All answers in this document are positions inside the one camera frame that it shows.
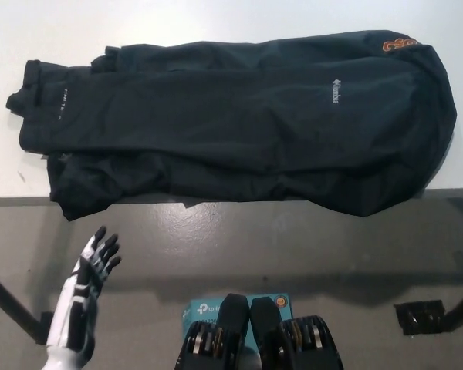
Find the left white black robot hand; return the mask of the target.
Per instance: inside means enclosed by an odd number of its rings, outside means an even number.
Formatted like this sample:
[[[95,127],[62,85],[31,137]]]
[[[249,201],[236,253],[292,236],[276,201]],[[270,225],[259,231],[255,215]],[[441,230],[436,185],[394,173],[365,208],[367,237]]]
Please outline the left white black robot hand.
[[[88,240],[65,280],[51,321],[47,349],[73,353],[84,366],[93,356],[98,298],[111,271],[121,262],[118,235],[102,226]]]

